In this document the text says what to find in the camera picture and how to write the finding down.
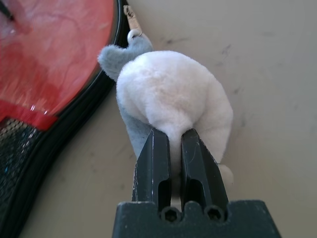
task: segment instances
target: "keychain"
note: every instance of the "keychain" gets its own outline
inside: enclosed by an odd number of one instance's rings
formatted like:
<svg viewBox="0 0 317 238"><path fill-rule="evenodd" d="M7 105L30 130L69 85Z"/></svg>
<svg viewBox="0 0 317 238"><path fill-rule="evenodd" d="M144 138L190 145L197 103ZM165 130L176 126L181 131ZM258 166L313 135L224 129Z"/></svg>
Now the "keychain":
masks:
<svg viewBox="0 0 317 238"><path fill-rule="evenodd" d="M124 5L123 12L128 18L128 23L129 23L129 28L130 28L130 31L129 31L128 36L127 36L128 43L130 44L132 38L134 38L136 36L142 35L148 39L148 37L142 32L142 29L140 27L140 24L138 22L138 19L136 17L136 14L134 13L132 7L129 5Z"/></svg>

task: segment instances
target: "black mesh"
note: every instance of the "black mesh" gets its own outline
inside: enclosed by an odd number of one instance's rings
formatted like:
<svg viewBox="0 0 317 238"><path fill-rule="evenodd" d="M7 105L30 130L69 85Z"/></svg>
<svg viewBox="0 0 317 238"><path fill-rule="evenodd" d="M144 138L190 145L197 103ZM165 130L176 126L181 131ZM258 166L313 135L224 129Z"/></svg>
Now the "black mesh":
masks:
<svg viewBox="0 0 317 238"><path fill-rule="evenodd" d="M0 124L0 226L39 131L14 119Z"/></svg>

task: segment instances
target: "black paddle edge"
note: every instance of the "black paddle edge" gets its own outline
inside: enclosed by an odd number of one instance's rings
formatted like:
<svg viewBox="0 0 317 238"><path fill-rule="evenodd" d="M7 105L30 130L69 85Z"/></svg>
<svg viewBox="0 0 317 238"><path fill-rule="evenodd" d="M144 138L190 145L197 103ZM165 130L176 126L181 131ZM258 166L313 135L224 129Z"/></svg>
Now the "black paddle edge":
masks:
<svg viewBox="0 0 317 238"><path fill-rule="evenodd" d="M127 2L126 0L116 0L116 3L117 20L114 21L113 26L116 27L116 30L111 44L126 47L129 26L123 13L123 5ZM114 85L114 81L100 71L58 115L57 122L48 131L39 132L33 143L34 149L24 165L14 194L10 199L4 223L0 226L1 238L19 236L51 165L71 138L96 111Z"/></svg>

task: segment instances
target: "gray plush fabric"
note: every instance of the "gray plush fabric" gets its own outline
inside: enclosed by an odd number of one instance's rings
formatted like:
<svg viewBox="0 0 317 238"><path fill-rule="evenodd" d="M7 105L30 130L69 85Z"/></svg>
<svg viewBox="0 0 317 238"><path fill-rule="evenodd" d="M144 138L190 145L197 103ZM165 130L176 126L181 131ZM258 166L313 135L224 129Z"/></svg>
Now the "gray plush fabric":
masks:
<svg viewBox="0 0 317 238"><path fill-rule="evenodd" d="M130 41L130 45L126 49L115 45L104 47L98 56L98 62L106 74L116 82L125 64L134 60L137 56L151 51L153 51L153 46L149 39L143 35L136 36ZM138 158L152 127L131 117L119 103L118 107L126 125L134 153Z"/></svg>

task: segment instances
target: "screw hole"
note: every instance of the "screw hole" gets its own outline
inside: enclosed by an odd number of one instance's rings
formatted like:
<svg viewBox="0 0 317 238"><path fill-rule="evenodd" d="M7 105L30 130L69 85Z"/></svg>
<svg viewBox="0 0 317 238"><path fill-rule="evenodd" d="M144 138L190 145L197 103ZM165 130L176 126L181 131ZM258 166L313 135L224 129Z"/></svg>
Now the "screw hole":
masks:
<svg viewBox="0 0 317 238"><path fill-rule="evenodd" d="M215 222L224 222L224 213L217 206L209 206L205 208L205 214L209 217L210 220Z"/></svg>
<svg viewBox="0 0 317 238"><path fill-rule="evenodd" d="M165 207L161 212L161 219L170 223L179 222L180 212L174 207Z"/></svg>

